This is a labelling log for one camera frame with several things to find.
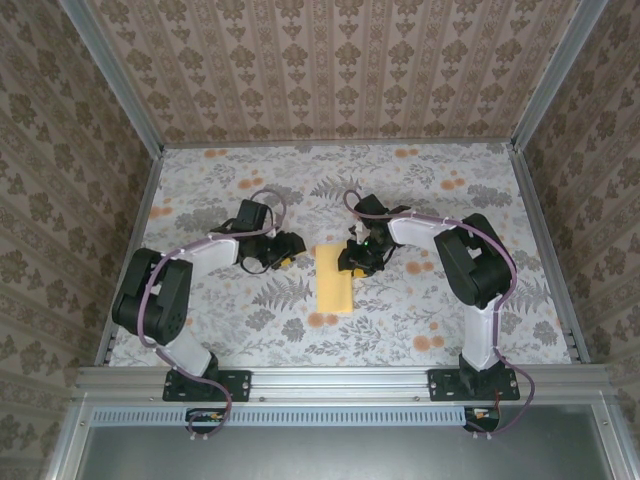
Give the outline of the grey metal panel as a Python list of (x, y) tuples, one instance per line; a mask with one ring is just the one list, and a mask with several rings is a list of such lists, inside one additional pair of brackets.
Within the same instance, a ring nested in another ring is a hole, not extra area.
[(93, 430), (78, 480), (613, 480), (584, 406), (534, 407), (486, 439), (461, 427)]

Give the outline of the long aluminium base rail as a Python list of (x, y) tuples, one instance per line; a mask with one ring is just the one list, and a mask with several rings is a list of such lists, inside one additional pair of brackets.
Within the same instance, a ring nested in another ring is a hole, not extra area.
[[(427, 372), (452, 367), (251, 367), (249, 402), (269, 404), (409, 404), (430, 399)], [(536, 404), (588, 403), (615, 396), (601, 365), (530, 365), (531, 377), (516, 373), (521, 398)], [(167, 369), (164, 367), (83, 368), (72, 399), (104, 404), (159, 402)]]

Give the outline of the slanted aluminium frame post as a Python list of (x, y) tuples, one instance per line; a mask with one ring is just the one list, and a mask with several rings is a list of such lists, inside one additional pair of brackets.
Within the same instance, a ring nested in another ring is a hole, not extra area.
[(531, 140), (607, 3), (608, 0), (580, 0), (511, 136), (515, 151), (523, 151)]
[(143, 104), (129, 81), (125, 68), (117, 59), (104, 29), (95, 19), (85, 0), (59, 1), (151, 159), (158, 160), (162, 155), (164, 142), (161, 140), (158, 129), (145, 113)]

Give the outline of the thin aluminium table end rail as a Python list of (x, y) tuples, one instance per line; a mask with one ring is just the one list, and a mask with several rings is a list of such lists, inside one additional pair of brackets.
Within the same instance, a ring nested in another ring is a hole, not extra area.
[(316, 139), (256, 142), (200, 142), (166, 143), (164, 150), (205, 149), (205, 148), (262, 148), (262, 147), (315, 147), (315, 146), (352, 146), (352, 145), (445, 145), (445, 144), (512, 144), (510, 138), (400, 138), (400, 139)]

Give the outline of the floral table cover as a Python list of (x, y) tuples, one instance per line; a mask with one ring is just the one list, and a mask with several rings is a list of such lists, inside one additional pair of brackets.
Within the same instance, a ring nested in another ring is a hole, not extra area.
[(437, 217), (485, 215), (518, 270), (501, 312), (499, 348), (518, 364), (567, 364), (551, 298), (506, 144), (174, 149), (164, 163), (142, 242), (169, 251), (233, 217), (257, 194), (287, 214), (306, 252), (263, 274), (234, 266), (191, 287), (188, 331), (227, 367), (418, 366), (457, 362), (464, 308), (435, 250), (405, 247), (353, 283), (353, 311), (316, 311), (315, 248), (345, 241), (347, 190), (388, 208)]

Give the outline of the small black controller board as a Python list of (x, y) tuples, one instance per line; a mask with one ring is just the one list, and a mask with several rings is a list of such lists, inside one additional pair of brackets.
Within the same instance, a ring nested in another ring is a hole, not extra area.
[(465, 407), (464, 417), (463, 428), (472, 433), (493, 433), (500, 423), (499, 410), (494, 407)]
[(193, 408), (185, 413), (185, 428), (196, 435), (212, 433), (225, 422), (225, 408)]

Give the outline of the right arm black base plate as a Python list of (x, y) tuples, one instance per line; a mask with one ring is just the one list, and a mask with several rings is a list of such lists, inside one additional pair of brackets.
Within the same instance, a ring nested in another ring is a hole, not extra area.
[(491, 401), (521, 398), (518, 381), (512, 369), (481, 373), (474, 370), (432, 369), (427, 372), (430, 399), (444, 401)]

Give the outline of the aluminium table side rail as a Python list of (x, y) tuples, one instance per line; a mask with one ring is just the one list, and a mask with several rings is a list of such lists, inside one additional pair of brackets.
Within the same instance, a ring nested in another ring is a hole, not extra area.
[(562, 327), (567, 350), (573, 363), (590, 364), (591, 357), (570, 298), (569, 289), (566, 285), (524, 154), (521, 150), (514, 149), (510, 153), (510, 159), (521, 198), (529, 218), (531, 230), (536, 241), (537, 251), (540, 255), (551, 298), (553, 299)]
[(116, 300), (118, 291), (124, 281), (124, 277), (126, 275), (126, 269), (129, 265), (131, 257), (133, 256), (133, 253), (141, 246), (146, 224), (148, 222), (149, 214), (153, 205), (155, 193), (158, 188), (160, 175), (163, 168), (163, 163), (164, 163), (164, 151), (161, 150), (159, 156), (156, 157), (151, 163), (149, 176), (145, 185), (143, 196), (141, 198), (138, 213), (132, 228), (130, 241), (129, 241), (127, 251), (124, 256), (122, 268), (116, 283), (115, 292), (111, 300), (111, 305), (107, 310), (106, 323), (104, 326), (104, 330), (101, 336), (101, 341), (100, 341), (100, 344), (96, 353), (96, 357), (94, 360), (94, 366), (96, 367), (102, 367), (109, 364), (111, 351), (113, 349), (112, 345), (113, 345), (114, 339), (117, 336), (117, 331), (119, 328), (119, 326), (115, 324), (112, 320), (111, 310), (112, 310), (112, 307), (115, 305), (115, 300)]

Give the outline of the yellow paper sheet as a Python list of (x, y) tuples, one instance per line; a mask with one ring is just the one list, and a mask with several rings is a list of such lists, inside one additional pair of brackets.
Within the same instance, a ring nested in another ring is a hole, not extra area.
[(346, 243), (320, 244), (315, 248), (316, 311), (345, 314), (353, 311), (352, 276), (338, 269), (338, 259)]

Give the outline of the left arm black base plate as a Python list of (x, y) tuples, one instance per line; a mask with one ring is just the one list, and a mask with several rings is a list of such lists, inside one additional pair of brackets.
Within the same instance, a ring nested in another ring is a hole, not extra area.
[[(249, 400), (252, 372), (250, 370), (219, 370), (215, 381), (222, 385), (233, 401)], [(226, 397), (216, 387), (195, 381), (171, 370), (165, 377), (162, 400), (165, 402), (225, 402)]]

